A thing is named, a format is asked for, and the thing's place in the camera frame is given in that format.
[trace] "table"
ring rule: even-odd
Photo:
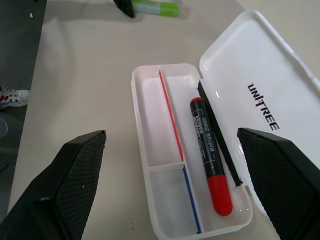
[[[239,2],[246,8],[258,4]],[[204,51],[244,10],[234,0],[180,3],[179,18],[137,13],[130,19],[111,1],[48,2],[9,209],[64,143],[106,130],[97,193],[82,239],[157,239],[140,159],[132,71],[141,65],[174,63],[198,68]],[[214,239],[279,237],[254,209],[249,226]]]

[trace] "shoe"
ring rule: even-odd
[[[6,107],[21,107],[28,104],[29,91],[8,89],[0,86],[0,110]]]

